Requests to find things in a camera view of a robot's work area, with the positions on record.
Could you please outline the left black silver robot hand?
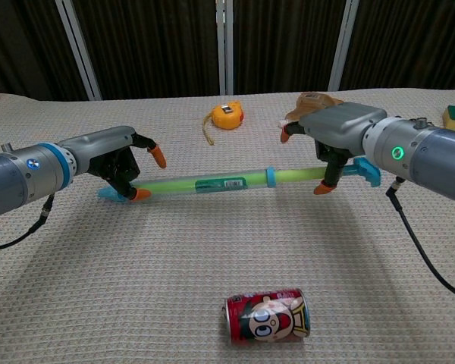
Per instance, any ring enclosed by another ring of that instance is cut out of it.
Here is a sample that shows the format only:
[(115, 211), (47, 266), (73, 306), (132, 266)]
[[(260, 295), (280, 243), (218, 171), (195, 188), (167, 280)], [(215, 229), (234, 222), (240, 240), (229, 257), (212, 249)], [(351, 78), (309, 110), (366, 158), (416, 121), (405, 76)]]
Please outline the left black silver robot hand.
[(152, 195), (149, 190), (131, 184), (140, 174), (133, 147), (146, 149), (160, 168), (166, 167), (158, 144), (133, 127), (112, 127), (62, 140), (58, 145), (74, 156), (77, 175), (88, 173), (102, 178), (127, 201), (141, 201)]

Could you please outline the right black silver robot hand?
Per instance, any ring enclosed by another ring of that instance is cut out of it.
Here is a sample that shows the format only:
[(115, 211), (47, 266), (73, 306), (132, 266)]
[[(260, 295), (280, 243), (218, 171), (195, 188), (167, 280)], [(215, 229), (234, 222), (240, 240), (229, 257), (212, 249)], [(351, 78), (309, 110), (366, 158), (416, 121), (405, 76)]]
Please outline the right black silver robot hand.
[(326, 162), (327, 167), (314, 194), (327, 194), (337, 187), (348, 160), (365, 155), (362, 140), (366, 131), (387, 116), (381, 108), (342, 102), (284, 125), (280, 140), (286, 143), (294, 134), (307, 135), (315, 140), (316, 157)]

